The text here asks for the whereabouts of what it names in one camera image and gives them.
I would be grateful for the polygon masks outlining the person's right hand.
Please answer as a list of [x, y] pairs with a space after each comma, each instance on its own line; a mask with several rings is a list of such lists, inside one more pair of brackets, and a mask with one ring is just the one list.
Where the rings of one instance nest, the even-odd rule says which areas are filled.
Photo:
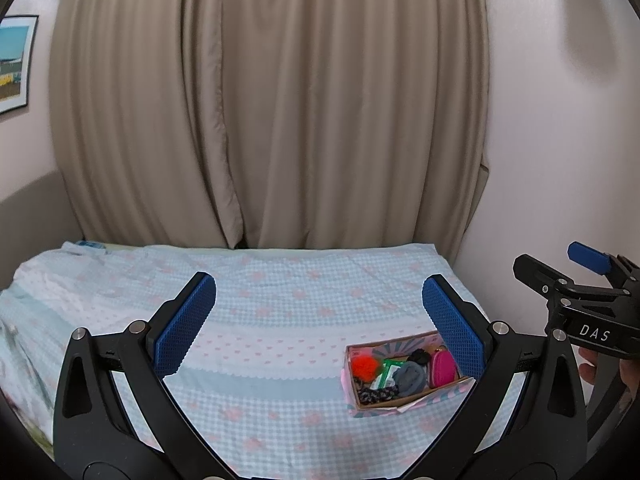
[[612, 373], [613, 363], [616, 362], [620, 379], [628, 389], [631, 397], [635, 399], [639, 389], [640, 366], [638, 360], [616, 360], [608, 356], [600, 356], [597, 351], [578, 348], [578, 356], [582, 362], [578, 365], [580, 378], [589, 385], [594, 386], [605, 375]]

